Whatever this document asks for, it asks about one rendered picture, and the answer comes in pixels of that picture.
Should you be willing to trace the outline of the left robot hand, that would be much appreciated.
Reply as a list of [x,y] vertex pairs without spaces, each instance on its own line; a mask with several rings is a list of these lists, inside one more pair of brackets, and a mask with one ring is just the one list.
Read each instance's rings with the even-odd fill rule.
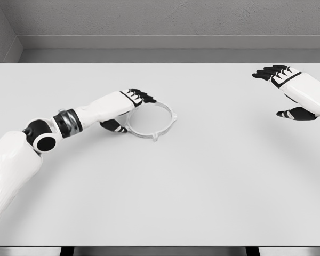
[[127,133],[127,129],[115,118],[122,116],[145,103],[157,101],[146,92],[139,89],[125,89],[113,92],[104,97],[103,103],[107,111],[100,120],[100,126],[114,133]]

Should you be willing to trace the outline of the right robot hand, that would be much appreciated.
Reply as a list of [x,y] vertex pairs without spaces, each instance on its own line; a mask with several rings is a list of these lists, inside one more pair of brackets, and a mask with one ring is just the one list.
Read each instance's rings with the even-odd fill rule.
[[291,66],[272,65],[252,74],[272,83],[298,107],[278,111],[277,116],[294,121],[313,121],[320,117],[320,81]]

